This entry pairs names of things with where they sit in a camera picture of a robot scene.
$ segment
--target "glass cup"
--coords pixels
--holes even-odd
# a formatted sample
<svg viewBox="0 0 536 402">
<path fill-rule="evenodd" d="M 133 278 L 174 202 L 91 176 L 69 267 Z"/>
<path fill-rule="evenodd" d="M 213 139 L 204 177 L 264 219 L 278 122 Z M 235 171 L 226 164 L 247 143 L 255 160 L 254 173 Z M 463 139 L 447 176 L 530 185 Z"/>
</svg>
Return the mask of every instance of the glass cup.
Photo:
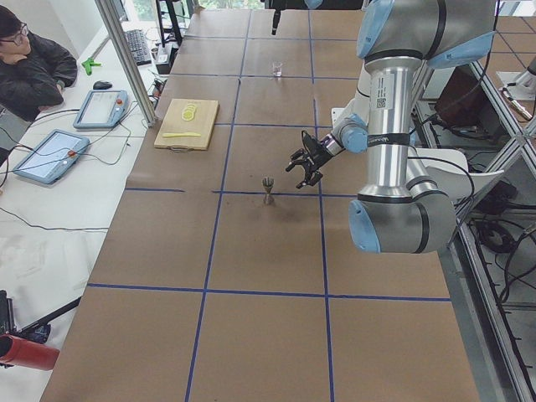
<svg viewBox="0 0 536 402">
<path fill-rule="evenodd" d="M 272 62 L 271 73 L 274 75 L 274 77 L 281 77 L 283 74 L 283 63 L 280 61 Z"/>
</svg>

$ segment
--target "cutting board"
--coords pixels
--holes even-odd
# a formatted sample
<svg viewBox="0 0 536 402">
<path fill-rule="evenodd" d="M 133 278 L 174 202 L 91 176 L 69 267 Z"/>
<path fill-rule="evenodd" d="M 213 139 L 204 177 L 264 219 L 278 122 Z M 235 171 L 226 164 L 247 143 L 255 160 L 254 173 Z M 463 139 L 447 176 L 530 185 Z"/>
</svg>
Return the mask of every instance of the cutting board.
<svg viewBox="0 0 536 402">
<path fill-rule="evenodd" d="M 195 105 L 195 113 L 191 121 L 183 119 L 183 111 L 187 106 Z M 154 142 L 156 148 L 187 148 L 206 150 L 209 147 L 210 137 L 216 114 L 218 101 L 200 99 L 173 99 L 160 130 Z M 198 133 L 198 137 L 165 137 L 164 134 Z"/>
</svg>

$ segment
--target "black jacket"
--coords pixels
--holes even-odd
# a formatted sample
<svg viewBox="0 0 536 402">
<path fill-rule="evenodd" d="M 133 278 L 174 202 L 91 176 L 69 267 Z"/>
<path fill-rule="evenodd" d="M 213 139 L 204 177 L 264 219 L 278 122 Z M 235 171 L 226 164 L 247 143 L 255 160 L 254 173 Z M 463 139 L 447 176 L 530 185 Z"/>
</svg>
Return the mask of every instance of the black jacket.
<svg viewBox="0 0 536 402">
<path fill-rule="evenodd" d="M 0 60 L 0 103 L 25 121 L 33 121 L 39 106 L 64 101 L 56 83 L 70 86 L 78 72 L 75 58 L 52 40 L 29 33 L 32 51 L 26 59 L 11 65 Z"/>
</svg>

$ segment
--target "computer mouse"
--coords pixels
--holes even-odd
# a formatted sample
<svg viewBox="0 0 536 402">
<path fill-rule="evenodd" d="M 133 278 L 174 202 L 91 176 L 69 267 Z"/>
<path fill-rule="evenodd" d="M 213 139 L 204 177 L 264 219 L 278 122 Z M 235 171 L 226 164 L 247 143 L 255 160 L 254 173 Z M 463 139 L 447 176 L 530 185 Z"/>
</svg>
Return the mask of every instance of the computer mouse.
<svg viewBox="0 0 536 402">
<path fill-rule="evenodd" d="M 107 90 L 108 88 L 111 88 L 111 82 L 108 81 L 96 81 L 93 84 L 94 90 Z"/>
</svg>

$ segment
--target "black hair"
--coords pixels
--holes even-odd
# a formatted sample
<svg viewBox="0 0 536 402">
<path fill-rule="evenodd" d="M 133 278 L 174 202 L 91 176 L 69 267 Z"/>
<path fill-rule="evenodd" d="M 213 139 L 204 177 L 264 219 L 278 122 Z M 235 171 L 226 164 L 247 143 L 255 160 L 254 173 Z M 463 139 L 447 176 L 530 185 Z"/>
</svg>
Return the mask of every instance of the black hair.
<svg viewBox="0 0 536 402">
<path fill-rule="evenodd" d="M 16 34 L 22 24 L 15 14 L 4 6 L 0 6 L 0 38 Z"/>
</svg>

